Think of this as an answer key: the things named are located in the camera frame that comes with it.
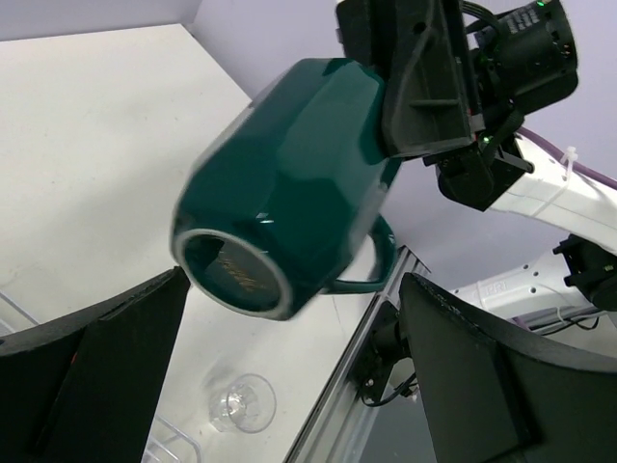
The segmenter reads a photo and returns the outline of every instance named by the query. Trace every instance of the glass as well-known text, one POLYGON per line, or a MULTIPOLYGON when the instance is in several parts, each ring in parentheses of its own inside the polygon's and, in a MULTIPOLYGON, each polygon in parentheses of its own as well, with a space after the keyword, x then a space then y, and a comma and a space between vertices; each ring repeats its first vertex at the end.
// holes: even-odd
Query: glass
POLYGON ((212 398, 209 411, 210 423, 221 432, 256 434, 274 419, 277 398, 265 378, 245 374, 212 398))

